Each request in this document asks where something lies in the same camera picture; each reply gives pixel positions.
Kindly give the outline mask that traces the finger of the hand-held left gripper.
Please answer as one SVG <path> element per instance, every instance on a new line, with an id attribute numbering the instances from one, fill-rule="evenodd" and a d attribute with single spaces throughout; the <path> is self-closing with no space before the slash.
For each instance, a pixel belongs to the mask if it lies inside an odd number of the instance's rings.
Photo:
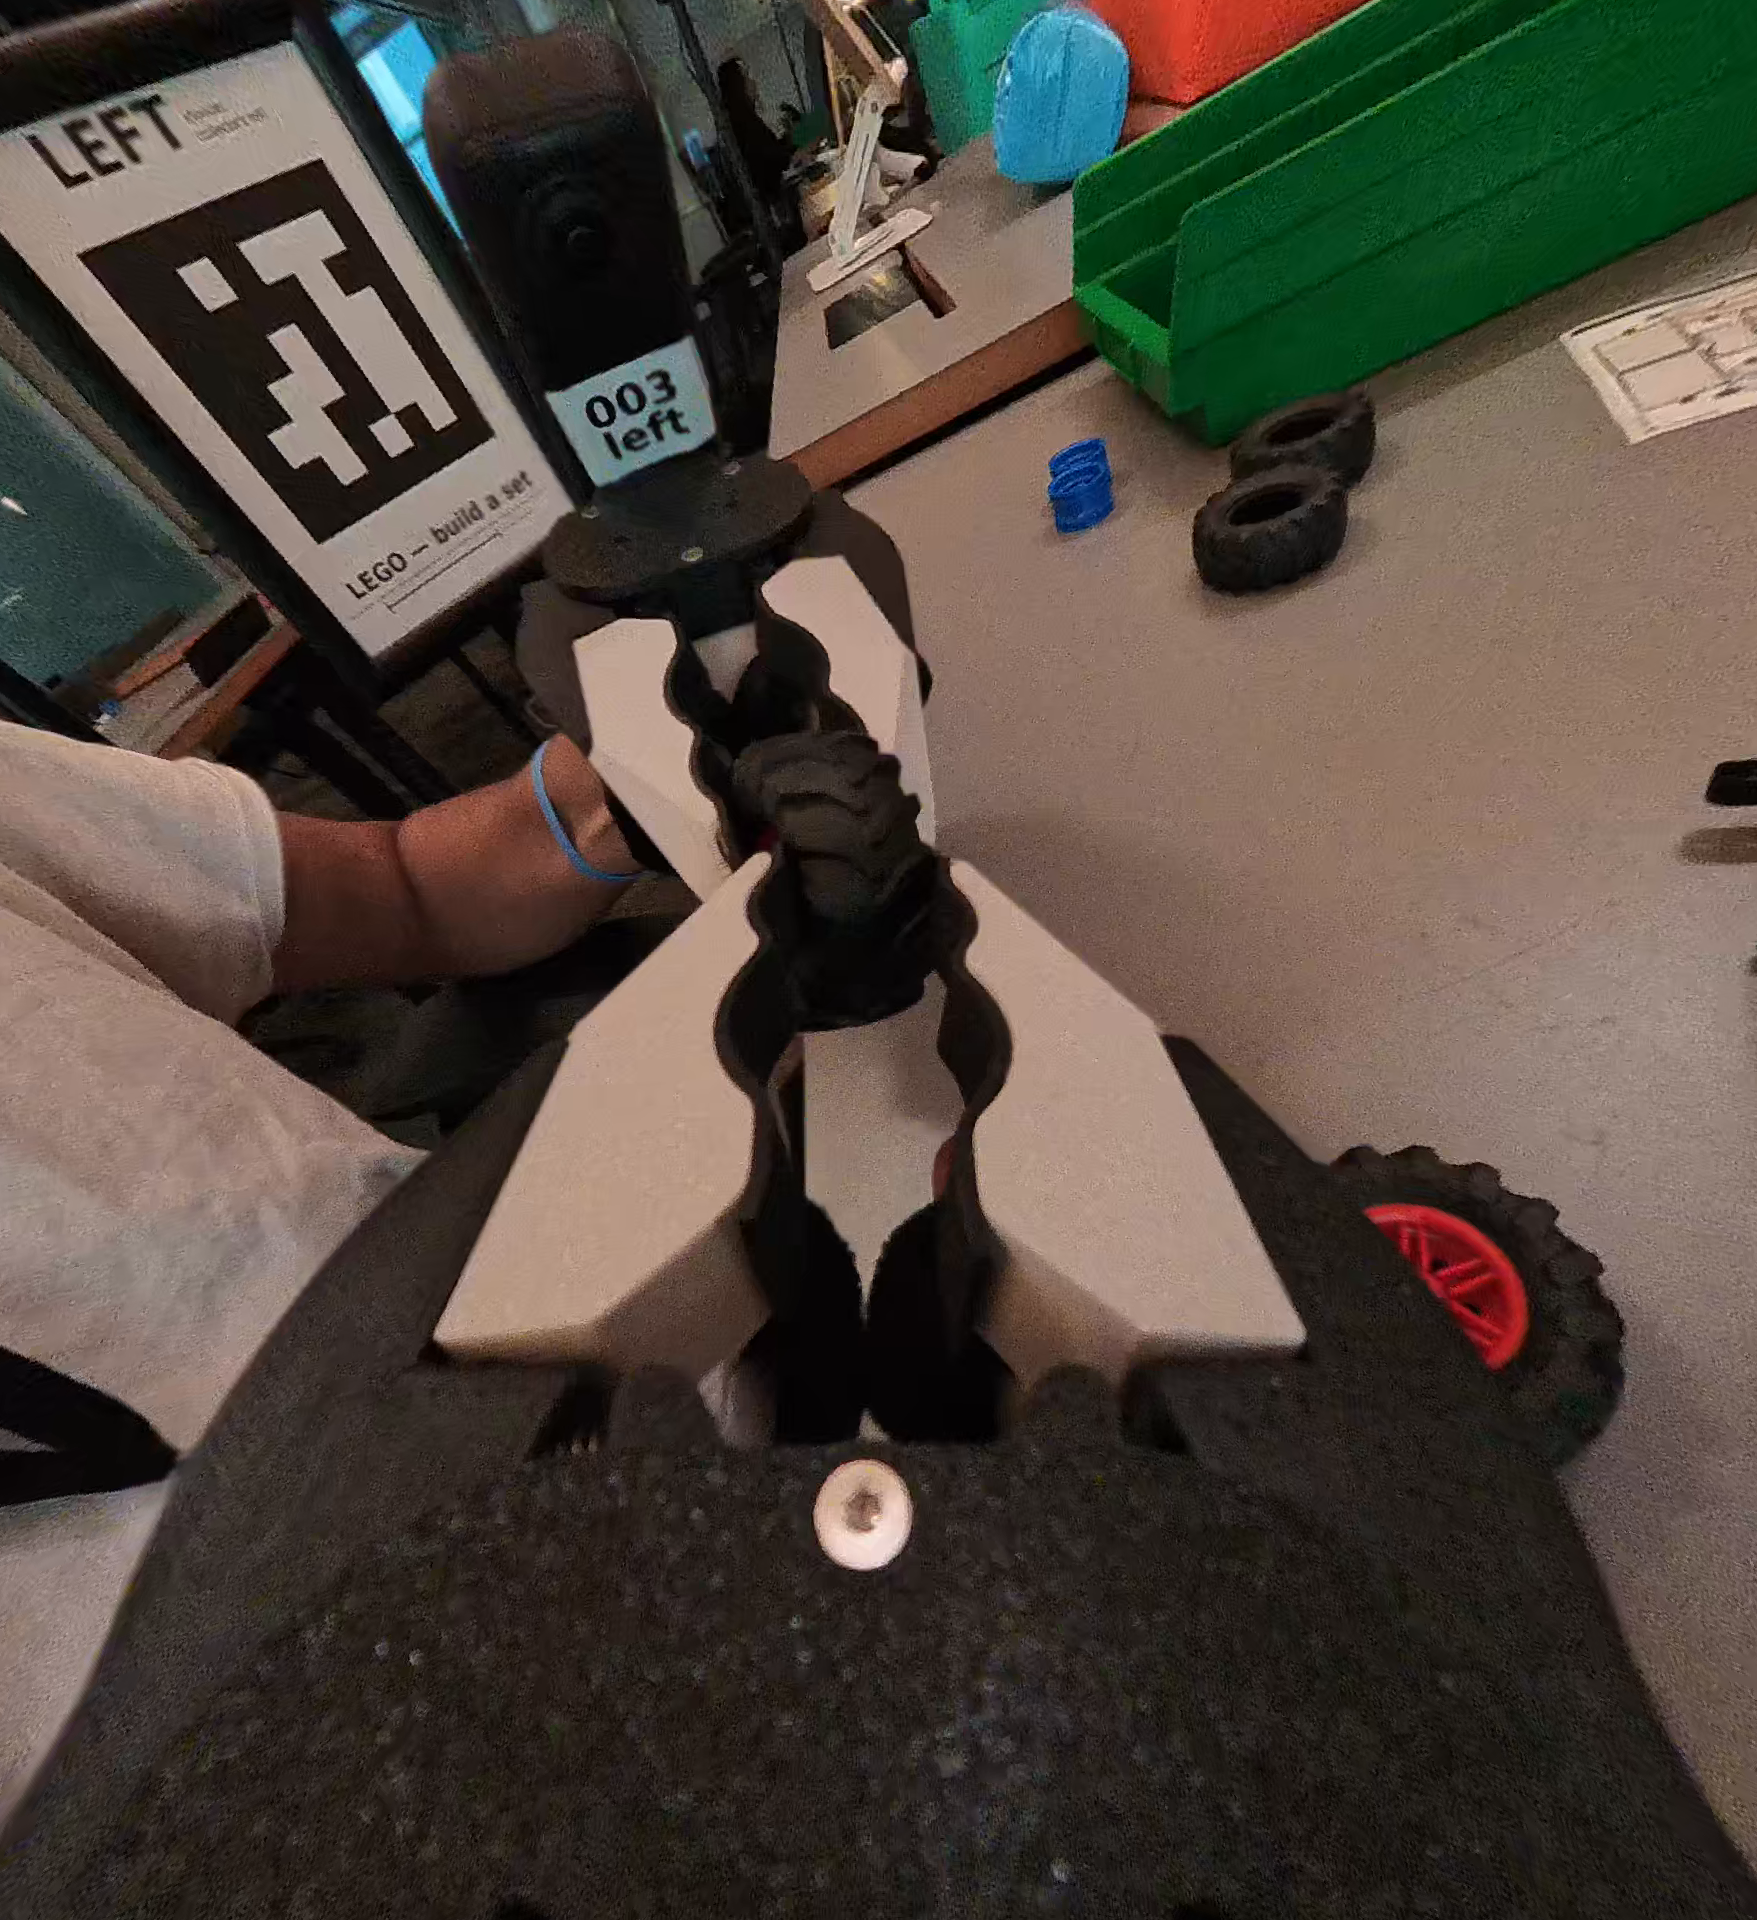
<path id="1" fill-rule="evenodd" d="M 863 732 L 901 762 L 903 791 L 918 797 L 922 841 L 940 841 L 918 655 L 858 579 L 848 557 L 797 557 L 760 590 L 771 616 L 815 635 L 830 660 L 830 688 Z"/>
<path id="2" fill-rule="evenodd" d="M 664 616 L 620 616 L 571 641 L 588 762 L 662 862 L 703 902 L 737 851 L 734 753 L 708 732 L 703 660 Z"/>

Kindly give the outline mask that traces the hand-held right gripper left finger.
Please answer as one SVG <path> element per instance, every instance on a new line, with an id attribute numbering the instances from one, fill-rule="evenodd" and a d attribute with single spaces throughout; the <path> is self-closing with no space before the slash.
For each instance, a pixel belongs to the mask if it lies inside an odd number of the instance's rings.
<path id="1" fill-rule="evenodd" d="M 758 1121 L 720 1012 L 760 951 L 766 878 L 754 854 L 577 1025 L 434 1327 L 445 1357 L 702 1380 L 760 1328 L 743 1241 Z"/>

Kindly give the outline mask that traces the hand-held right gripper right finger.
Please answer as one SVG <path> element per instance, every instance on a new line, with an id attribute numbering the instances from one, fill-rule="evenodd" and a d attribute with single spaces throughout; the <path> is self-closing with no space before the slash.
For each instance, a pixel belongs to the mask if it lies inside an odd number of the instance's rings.
<path id="1" fill-rule="evenodd" d="M 1298 1353 L 1305 1327 L 1161 1026 L 976 862 L 963 970 L 1011 1030 L 970 1127 L 1004 1246 L 984 1342 L 1017 1380 L 1081 1366 Z"/>

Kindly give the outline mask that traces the black rubber toy tire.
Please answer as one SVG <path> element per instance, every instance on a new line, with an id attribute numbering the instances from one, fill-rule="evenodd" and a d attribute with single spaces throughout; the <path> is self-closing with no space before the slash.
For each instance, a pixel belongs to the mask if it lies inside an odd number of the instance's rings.
<path id="1" fill-rule="evenodd" d="M 953 935 L 946 870 L 901 757 L 863 732 L 781 732 L 730 772 L 730 822 L 767 854 L 767 949 L 807 1030 L 912 1011 Z"/>

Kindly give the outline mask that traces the blue wristband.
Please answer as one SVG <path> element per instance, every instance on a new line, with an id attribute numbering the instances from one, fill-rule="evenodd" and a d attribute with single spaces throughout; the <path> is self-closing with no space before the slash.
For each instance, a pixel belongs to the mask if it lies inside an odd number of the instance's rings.
<path id="1" fill-rule="evenodd" d="M 532 753 L 531 753 L 531 785 L 532 785 L 532 800 L 537 800 L 537 813 L 555 841 L 555 851 L 567 857 L 567 862 L 585 878 L 585 881 L 596 881 L 596 886 L 630 886 L 638 878 L 647 878 L 651 870 L 647 868 L 634 868 L 634 870 L 609 870 L 601 868 L 596 861 L 589 861 L 580 841 L 571 840 L 571 828 L 563 813 L 563 808 L 555 804 L 555 791 L 551 791 L 551 781 L 549 781 L 549 772 L 551 772 L 551 744 L 555 738 L 544 738 Z"/>

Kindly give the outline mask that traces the wooden board white stand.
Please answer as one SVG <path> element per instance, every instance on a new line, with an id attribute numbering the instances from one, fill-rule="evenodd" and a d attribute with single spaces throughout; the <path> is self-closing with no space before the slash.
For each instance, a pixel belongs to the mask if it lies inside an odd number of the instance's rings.
<path id="1" fill-rule="evenodd" d="M 858 4 L 799 4 L 849 77 L 861 84 L 849 132 L 839 142 L 839 173 L 824 254 L 807 270 L 815 296 L 849 279 L 875 254 L 903 250 L 932 225 L 930 209 L 908 207 L 881 220 L 867 218 L 867 192 L 879 173 L 879 136 L 886 113 L 903 102 L 912 64 L 903 53 L 881 53 L 858 19 Z"/>

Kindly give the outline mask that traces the black toy wheel red rim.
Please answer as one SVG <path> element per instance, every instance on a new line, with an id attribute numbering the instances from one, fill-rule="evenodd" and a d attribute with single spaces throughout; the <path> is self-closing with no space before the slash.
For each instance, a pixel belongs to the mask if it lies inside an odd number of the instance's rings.
<path id="1" fill-rule="evenodd" d="M 1625 1318 L 1560 1211 L 1430 1146 L 1355 1146 L 1329 1172 L 1464 1334 L 1528 1444 L 1556 1469 L 1586 1455 L 1625 1392 Z"/>

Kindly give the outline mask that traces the black framed marker sign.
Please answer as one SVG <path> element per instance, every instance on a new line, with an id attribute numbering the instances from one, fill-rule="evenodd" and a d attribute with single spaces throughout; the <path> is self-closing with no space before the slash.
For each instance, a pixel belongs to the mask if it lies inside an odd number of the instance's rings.
<path id="1" fill-rule="evenodd" d="M 506 634 L 585 490 L 330 4 L 0 35 L 0 301 L 358 681 Z"/>

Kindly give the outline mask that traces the loose black toy tire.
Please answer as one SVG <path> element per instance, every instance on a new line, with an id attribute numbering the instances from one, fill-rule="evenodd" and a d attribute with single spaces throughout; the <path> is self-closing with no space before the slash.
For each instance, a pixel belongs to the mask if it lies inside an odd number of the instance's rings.
<path id="1" fill-rule="evenodd" d="M 1344 490 L 1366 481 L 1375 455 L 1375 410 L 1366 391 L 1326 391 L 1271 410 L 1231 443 L 1231 476 L 1323 469 Z"/>
<path id="2" fill-rule="evenodd" d="M 1193 524 L 1202 586 L 1258 595 L 1296 586 L 1344 548 L 1347 487 L 1316 461 L 1231 481 Z"/>

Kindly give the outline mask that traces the green carry bag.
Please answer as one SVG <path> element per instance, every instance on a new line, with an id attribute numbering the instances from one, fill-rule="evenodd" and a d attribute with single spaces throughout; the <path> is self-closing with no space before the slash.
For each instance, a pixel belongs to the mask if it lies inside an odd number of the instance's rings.
<path id="1" fill-rule="evenodd" d="M 924 4 L 912 25 L 912 64 L 941 153 L 991 126 L 996 77 L 1011 38 L 1046 4 Z"/>

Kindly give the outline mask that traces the light blue plastic bag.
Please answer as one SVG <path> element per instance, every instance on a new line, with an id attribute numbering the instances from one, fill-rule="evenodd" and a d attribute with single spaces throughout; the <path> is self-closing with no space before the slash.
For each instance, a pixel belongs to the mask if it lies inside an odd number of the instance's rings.
<path id="1" fill-rule="evenodd" d="M 1071 183 L 1120 144 L 1131 53 L 1088 7 L 1031 15 L 991 96 L 991 156 L 1014 183 Z"/>

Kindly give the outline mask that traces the orange plastic bin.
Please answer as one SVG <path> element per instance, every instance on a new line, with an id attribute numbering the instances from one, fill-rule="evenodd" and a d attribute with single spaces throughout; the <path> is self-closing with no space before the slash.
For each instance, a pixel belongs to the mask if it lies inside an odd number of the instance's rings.
<path id="1" fill-rule="evenodd" d="M 1088 4 L 1131 59 L 1131 99 L 1193 105 L 1358 4 Z"/>

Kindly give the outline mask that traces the green plastic bin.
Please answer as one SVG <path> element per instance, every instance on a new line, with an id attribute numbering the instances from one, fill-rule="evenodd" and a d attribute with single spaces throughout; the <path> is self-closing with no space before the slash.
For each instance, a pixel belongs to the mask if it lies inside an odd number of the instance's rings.
<path id="1" fill-rule="evenodd" d="M 1366 4 L 1073 183 L 1099 355 L 1211 443 L 1757 194 L 1757 4 Z"/>

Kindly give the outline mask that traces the printed instruction sheet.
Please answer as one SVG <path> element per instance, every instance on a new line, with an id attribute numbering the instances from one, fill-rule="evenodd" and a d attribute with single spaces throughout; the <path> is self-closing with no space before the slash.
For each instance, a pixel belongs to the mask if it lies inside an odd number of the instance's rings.
<path id="1" fill-rule="evenodd" d="M 1757 270 L 1560 334 L 1630 443 L 1757 410 Z"/>

